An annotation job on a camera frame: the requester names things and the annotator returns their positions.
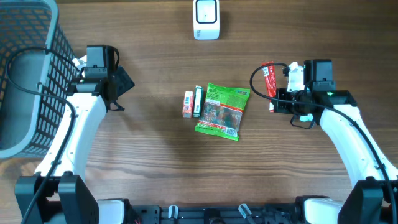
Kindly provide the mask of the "red chocolate bar wrapper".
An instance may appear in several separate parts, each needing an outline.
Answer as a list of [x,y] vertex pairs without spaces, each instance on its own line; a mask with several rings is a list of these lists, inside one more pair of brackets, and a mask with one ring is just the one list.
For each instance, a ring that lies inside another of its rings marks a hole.
[[265,83],[267,87],[268,96],[273,98],[276,95],[277,85],[275,80],[275,68],[272,65],[272,62],[263,63],[265,67],[262,69]]

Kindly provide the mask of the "green snack bag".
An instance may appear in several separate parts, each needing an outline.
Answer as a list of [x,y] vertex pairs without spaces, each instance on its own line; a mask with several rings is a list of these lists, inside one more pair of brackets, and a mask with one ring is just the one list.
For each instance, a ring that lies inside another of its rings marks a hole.
[[250,89],[231,88],[209,83],[195,131],[239,140],[239,127]]

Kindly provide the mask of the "green white gum pack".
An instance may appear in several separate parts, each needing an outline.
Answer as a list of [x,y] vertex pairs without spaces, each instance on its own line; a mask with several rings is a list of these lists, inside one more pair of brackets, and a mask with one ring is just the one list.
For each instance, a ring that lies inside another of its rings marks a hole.
[[201,116],[201,107],[203,100],[203,88],[201,86],[195,87],[195,99],[193,104],[193,117],[199,118]]

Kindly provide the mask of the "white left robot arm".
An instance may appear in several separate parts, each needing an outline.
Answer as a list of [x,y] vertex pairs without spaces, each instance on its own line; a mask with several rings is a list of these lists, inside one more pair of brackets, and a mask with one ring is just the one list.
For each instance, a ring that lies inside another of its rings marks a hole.
[[119,51],[89,45],[86,63],[66,90],[66,105],[52,145],[15,195],[23,223],[136,223],[127,199],[96,200],[85,184],[88,154],[111,105],[134,86],[119,66]]

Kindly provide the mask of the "white barcode scanner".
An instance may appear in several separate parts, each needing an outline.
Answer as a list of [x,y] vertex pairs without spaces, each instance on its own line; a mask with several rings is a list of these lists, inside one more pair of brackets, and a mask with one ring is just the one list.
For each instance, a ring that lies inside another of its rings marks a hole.
[[193,36],[196,40],[216,40],[219,38],[219,0],[193,0]]

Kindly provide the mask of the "grey plastic mesh basket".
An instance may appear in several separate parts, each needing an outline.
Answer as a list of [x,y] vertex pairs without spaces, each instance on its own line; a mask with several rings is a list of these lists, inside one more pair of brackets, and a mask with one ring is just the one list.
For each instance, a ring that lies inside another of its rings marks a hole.
[[55,1],[1,1],[1,158],[44,157],[79,75]]

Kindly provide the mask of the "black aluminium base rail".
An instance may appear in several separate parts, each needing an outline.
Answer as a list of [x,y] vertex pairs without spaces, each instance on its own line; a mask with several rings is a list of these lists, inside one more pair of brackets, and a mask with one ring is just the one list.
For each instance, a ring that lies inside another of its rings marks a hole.
[[300,209],[293,203],[263,206],[179,207],[172,205],[133,206],[132,223],[211,224],[211,223],[300,223]]

